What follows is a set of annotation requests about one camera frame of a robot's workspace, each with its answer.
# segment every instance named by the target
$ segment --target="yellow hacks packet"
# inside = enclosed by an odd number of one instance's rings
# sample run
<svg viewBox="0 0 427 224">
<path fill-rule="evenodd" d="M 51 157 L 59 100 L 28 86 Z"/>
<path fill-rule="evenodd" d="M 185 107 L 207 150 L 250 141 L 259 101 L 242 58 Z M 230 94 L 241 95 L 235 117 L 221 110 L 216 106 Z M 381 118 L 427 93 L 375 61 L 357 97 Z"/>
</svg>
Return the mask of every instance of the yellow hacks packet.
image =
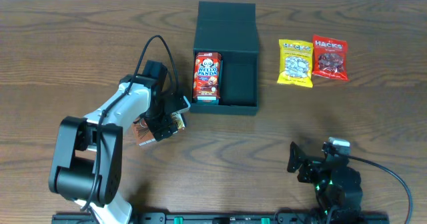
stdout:
<svg viewBox="0 0 427 224">
<path fill-rule="evenodd" d="M 279 84 L 313 87 L 313 43 L 280 39 Z"/>
</svg>

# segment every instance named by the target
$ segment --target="open box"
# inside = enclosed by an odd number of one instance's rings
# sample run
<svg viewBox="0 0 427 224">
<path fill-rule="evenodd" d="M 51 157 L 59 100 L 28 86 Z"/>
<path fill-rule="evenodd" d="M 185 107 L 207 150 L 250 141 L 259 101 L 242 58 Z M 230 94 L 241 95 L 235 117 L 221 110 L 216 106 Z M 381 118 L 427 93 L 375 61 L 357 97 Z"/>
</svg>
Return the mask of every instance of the open box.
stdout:
<svg viewBox="0 0 427 224">
<path fill-rule="evenodd" d="M 258 111 L 258 33 L 255 4 L 199 2 L 193 47 L 222 56 L 219 105 L 196 103 L 190 111 L 228 115 L 255 115 Z"/>
</svg>

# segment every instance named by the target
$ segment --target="green box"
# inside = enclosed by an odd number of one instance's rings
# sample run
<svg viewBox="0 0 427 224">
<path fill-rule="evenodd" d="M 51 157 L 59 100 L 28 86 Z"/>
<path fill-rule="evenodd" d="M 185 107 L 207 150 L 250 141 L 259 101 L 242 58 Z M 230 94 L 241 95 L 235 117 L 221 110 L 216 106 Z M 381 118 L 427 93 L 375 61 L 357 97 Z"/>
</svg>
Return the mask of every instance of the green box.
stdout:
<svg viewBox="0 0 427 224">
<path fill-rule="evenodd" d="M 193 113 L 255 115 L 258 111 L 258 54 L 256 6 L 251 3 L 199 2 L 193 47 L 199 52 L 222 56 L 218 105 L 196 103 Z"/>
</svg>

